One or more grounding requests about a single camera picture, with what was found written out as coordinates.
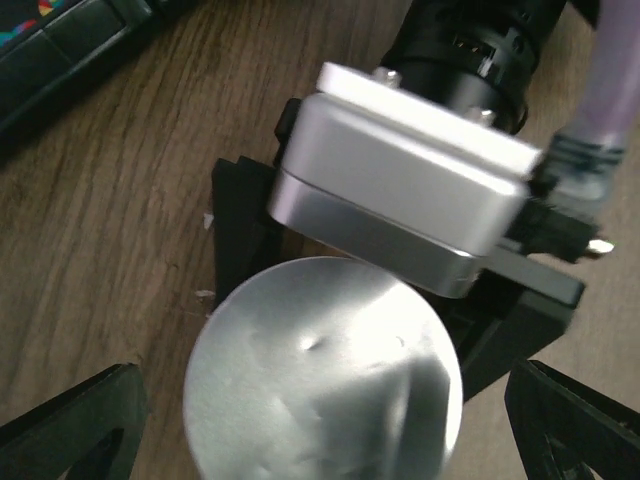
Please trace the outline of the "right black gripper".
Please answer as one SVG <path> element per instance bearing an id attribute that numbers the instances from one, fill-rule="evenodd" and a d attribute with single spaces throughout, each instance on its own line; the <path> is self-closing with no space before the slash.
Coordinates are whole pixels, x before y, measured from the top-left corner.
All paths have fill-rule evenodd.
<path id="1" fill-rule="evenodd" d="M 290 99 L 279 118 L 277 174 L 303 100 Z M 516 361 L 563 336 L 585 290 L 582 281 L 538 263 L 536 256 L 548 254 L 571 263 L 586 257 L 596 223 L 528 189 L 520 212 L 466 294 L 446 298 L 455 300 L 449 309 L 449 333 L 466 400 L 507 374 Z"/>

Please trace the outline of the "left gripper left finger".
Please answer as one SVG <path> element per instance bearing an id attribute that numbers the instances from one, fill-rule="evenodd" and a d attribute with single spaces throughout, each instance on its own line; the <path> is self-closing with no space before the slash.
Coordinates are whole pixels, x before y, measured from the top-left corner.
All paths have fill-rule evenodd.
<path id="1" fill-rule="evenodd" d="M 128 479 L 148 415 L 135 364 L 115 364 L 1 427 L 3 479 Z"/>

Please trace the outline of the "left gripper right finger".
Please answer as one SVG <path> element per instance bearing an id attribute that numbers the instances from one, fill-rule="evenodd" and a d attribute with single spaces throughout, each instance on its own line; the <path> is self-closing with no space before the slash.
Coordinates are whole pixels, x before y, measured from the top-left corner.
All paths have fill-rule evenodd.
<path id="1" fill-rule="evenodd" d="M 537 360 L 516 363 L 505 406 L 529 479 L 637 479 L 639 413 Z"/>

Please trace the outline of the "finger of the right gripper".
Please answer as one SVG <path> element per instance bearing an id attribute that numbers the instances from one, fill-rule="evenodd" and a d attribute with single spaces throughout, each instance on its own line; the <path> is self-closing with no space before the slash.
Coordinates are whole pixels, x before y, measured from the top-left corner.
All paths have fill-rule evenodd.
<path id="1" fill-rule="evenodd" d="M 220 159 L 211 173 L 215 305 L 282 261 L 284 227 L 267 213 L 276 170 L 245 156 Z"/>

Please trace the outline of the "white round lid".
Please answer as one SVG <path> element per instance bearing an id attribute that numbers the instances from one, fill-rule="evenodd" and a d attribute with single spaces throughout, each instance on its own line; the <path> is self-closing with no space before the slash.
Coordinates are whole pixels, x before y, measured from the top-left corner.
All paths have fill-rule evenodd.
<path id="1" fill-rule="evenodd" d="M 312 257 L 251 277 L 214 310 L 183 417 L 204 479 L 436 479 L 462 408 L 431 305 L 379 268 Z"/>

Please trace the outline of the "black three-compartment candy bin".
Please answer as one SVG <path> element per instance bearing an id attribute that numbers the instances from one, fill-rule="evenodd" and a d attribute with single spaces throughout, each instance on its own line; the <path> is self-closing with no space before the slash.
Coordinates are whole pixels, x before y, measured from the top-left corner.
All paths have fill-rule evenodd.
<path id="1" fill-rule="evenodd" d="M 2 2 L 1 161 L 194 5 Z"/>

